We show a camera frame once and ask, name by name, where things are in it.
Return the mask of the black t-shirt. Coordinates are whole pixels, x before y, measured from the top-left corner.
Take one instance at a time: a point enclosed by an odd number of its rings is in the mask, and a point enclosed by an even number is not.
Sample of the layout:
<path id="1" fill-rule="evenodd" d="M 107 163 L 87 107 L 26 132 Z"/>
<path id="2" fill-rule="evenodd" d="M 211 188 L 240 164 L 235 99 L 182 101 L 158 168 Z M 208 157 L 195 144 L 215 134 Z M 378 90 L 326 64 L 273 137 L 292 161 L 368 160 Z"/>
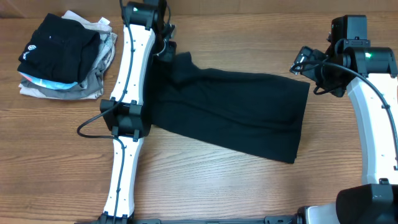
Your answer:
<path id="1" fill-rule="evenodd" d="M 301 138 L 310 85 L 266 73 L 201 69 L 189 53 L 153 62 L 152 123 L 166 131 L 288 164 Z"/>

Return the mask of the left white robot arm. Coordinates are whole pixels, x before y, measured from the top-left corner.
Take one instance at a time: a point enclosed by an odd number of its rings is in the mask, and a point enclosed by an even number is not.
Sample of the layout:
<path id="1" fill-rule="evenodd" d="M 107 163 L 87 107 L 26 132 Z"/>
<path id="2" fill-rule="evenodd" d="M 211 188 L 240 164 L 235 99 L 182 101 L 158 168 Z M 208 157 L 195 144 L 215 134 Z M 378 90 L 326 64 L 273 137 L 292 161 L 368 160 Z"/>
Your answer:
<path id="1" fill-rule="evenodd" d="M 124 46 L 117 82 L 100 111 L 113 139 L 109 194 L 98 223 L 129 223 L 139 154 L 150 124 L 144 117 L 144 86 L 153 60 L 171 62 L 175 25 L 165 19 L 166 0 L 129 2 L 122 7 Z"/>

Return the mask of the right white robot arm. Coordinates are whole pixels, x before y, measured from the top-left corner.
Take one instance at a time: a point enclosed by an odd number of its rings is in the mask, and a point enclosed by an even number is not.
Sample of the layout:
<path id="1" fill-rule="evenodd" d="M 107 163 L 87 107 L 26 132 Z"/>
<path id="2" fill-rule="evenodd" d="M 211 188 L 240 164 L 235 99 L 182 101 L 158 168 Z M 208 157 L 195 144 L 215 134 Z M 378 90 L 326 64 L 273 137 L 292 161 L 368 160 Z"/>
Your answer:
<path id="1" fill-rule="evenodd" d="M 397 64 L 389 47 L 326 54 L 304 46 L 290 71 L 337 97 L 348 94 L 362 150 L 362 184 L 333 203 L 303 207 L 297 223 L 397 223 Z"/>

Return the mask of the folded white garment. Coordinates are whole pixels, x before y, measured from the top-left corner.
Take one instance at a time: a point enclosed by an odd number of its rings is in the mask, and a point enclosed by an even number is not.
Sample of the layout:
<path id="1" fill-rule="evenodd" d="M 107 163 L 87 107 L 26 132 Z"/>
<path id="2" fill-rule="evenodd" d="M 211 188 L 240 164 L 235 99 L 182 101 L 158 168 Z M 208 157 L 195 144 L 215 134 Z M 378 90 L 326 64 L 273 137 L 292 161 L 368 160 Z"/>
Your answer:
<path id="1" fill-rule="evenodd" d="M 67 11 L 63 16 L 63 19 L 70 19 L 79 22 L 84 28 L 94 30 L 100 34 L 108 34 L 112 32 L 112 27 L 109 25 L 110 21 L 106 18 L 101 18 L 98 22 L 89 22 L 88 20 L 80 17 L 72 11 Z"/>

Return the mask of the folded grey garment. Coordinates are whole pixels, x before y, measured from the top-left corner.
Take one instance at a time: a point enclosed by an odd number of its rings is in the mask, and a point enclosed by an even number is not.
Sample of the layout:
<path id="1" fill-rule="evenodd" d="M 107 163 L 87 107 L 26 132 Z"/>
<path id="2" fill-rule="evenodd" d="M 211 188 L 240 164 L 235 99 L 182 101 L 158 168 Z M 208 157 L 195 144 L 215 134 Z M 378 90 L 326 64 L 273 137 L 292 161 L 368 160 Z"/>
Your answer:
<path id="1" fill-rule="evenodd" d="M 38 86 L 22 78 L 19 84 L 20 94 L 37 98 L 60 100 L 95 100 L 104 92 L 103 77 L 111 65 L 115 55 L 117 35 L 113 32 L 100 34 L 99 53 L 87 77 L 73 87 L 66 90 L 51 90 Z"/>

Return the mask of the folded black shirt with logo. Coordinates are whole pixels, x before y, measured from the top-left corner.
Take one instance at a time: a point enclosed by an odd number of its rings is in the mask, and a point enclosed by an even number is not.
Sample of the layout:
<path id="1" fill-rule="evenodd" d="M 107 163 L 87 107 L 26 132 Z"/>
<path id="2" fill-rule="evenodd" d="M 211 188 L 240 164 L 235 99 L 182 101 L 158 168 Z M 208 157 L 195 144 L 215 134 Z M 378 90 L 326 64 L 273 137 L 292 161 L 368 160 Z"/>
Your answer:
<path id="1" fill-rule="evenodd" d="M 60 83 L 80 83 L 99 53 L 100 34 L 79 22 L 47 14 L 34 31 L 17 70 Z"/>

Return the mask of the folded light blue garment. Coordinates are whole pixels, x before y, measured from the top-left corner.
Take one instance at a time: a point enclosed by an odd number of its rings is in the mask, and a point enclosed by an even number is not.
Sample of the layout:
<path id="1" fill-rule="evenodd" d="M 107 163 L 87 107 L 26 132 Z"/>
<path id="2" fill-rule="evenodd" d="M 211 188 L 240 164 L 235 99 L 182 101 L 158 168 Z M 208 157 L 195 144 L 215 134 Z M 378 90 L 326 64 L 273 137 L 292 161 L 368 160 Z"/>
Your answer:
<path id="1" fill-rule="evenodd" d="M 22 73 L 22 72 L 19 72 L 19 74 L 22 77 L 24 77 L 25 79 L 27 79 L 28 81 L 30 81 L 31 83 L 41 86 L 41 87 L 44 87 L 44 88 L 51 89 L 51 90 L 67 90 L 67 89 L 70 89 L 78 84 L 77 82 L 60 83 L 60 82 L 54 82 L 54 81 L 50 81 L 50 80 L 44 80 L 44 79 L 33 77 L 29 74 Z"/>

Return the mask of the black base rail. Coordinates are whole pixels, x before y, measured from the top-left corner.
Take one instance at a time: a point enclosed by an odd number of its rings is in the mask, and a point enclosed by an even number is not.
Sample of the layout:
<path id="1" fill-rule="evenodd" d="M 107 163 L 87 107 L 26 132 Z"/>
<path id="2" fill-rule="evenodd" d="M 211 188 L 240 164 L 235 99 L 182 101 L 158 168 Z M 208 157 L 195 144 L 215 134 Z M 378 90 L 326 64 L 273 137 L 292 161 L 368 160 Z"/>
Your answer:
<path id="1" fill-rule="evenodd" d="M 234 218 L 234 219 L 207 219 L 207 220 L 160 220 L 138 219 L 129 221 L 133 224 L 303 224 L 298 215 L 266 216 L 264 218 Z"/>

